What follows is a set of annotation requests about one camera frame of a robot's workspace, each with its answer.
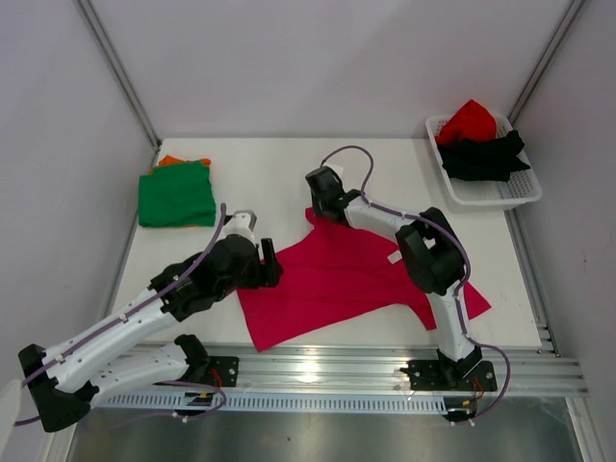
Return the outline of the pink t shirt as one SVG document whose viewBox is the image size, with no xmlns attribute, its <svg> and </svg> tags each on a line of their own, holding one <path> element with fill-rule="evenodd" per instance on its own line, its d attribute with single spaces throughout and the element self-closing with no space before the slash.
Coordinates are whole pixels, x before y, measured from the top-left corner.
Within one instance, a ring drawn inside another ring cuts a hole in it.
<svg viewBox="0 0 616 462">
<path fill-rule="evenodd" d="M 313 229 L 276 253 L 283 273 L 272 288 L 239 290 L 247 329 L 261 352 L 328 325 L 386 306 L 407 306 L 423 327 L 437 328 L 427 296 L 410 280 L 391 241 L 335 224 L 307 208 Z"/>
</svg>

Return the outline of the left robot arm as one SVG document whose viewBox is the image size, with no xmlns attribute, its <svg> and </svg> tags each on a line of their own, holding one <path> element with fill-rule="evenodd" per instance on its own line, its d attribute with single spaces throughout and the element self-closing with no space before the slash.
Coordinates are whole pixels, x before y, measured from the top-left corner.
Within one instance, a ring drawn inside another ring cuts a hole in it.
<svg viewBox="0 0 616 462">
<path fill-rule="evenodd" d="M 193 334 L 126 357 L 151 335 L 209 310 L 238 289 L 278 285 L 283 269 L 273 242 L 231 234 L 167 266 L 127 306 L 56 346 L 31 344 L 18 354 L 24 383 L 47 433 L 78 423 L 101 402 L 140 387 L 208 382 L 211 358 Z"/>
</svg>

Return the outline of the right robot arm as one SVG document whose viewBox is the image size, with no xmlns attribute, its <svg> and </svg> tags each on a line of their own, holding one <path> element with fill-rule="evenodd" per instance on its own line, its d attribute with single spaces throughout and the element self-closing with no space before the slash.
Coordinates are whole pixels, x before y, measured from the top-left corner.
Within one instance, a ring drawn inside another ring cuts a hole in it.
<svg viewBox="0 0 616 462">
<path fill-rule="evenodd" d="M 454 389 L 471 381 L 482 355 L 468 328 L 464 286 L 470 263 L 442 211 L 431 207 L 412 215 L 374 202 L 359 190 L 347 192 L 331 167 L 311 171 L 306 181 L 318 216 L 398 245 L 406 273 L 426 295 L 436 322 L 441 380 Z"/>
</svg>

